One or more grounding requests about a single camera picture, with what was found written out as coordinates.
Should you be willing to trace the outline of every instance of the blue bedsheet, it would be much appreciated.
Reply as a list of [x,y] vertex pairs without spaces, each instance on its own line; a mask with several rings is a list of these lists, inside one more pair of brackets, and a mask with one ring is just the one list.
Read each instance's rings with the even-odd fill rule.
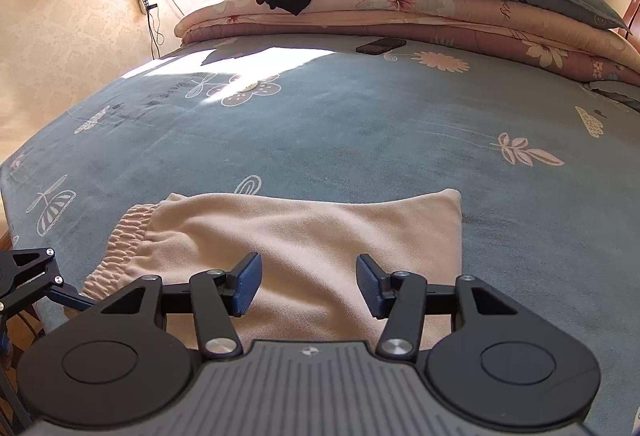
[[[464,271],[586,343],[604,378],[590,427],[628,435],[640,405],[640,115],[444,46],[354,52],[370,40],[205,42],[117,79],[2,166],[16,248],[54,247],[81,288],[127,208],[171,192],[366,203],[455,188]],[[38,311],[48,329],[63,320],[49,303]]]

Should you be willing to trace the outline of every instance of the robotic arm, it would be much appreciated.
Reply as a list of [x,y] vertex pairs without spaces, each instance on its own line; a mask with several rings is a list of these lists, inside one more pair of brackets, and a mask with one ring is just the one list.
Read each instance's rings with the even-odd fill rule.
[[[371,314],[387,319],[375,348],[254,340],[245,350],[229,316],[249,310],[258,254],[184,285],[145,275],[92,305],[56,279],[49,251],[0,253],[0,285],[45,269],[9,287],[4,313],[38,295],[86,309],[18,364],[36,419],[28,436],[588,434],[581,422],[600,384],[593,354],[476,277],[431,285],[362,254],[358,287]],[[15,257],[33,259],[6,272]],[[168,313],[193,313],[198,350],[166,333]],[[420,351],[425,315],[450,315],[452,334]]]

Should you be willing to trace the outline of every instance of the blue finger pad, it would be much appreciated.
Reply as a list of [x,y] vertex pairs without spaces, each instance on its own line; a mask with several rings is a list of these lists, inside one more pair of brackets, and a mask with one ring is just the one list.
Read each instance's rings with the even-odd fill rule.
[[236,293],[231,298],[232,315],[239,317],[244,315],[251,301],[254,299],[262,281],[262,258],[256,254],[254,259],[246,266],[238,276]]

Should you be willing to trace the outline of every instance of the wooden bed frame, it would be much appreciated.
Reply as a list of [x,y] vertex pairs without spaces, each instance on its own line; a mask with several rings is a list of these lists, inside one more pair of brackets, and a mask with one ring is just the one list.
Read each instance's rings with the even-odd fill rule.
[[[631,0],[625,12],[623,21],[629,27],[631,33],[626,30],[618,29],[620,36],[630,42],[635,49],[640,52],[640,0]],[[9,232],[5,232],[0,237],[0,251],[10,251],[13,248],[11,236]]]

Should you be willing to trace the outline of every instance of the power strip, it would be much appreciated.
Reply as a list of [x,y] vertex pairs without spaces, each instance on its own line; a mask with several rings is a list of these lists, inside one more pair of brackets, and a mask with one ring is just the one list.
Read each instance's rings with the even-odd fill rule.
[[140,7],[140,12],[142,12],[145,16],[151,9],[155,9],[158,7],[157,3],[149,5],[149,0],[138,0],[138,5]]

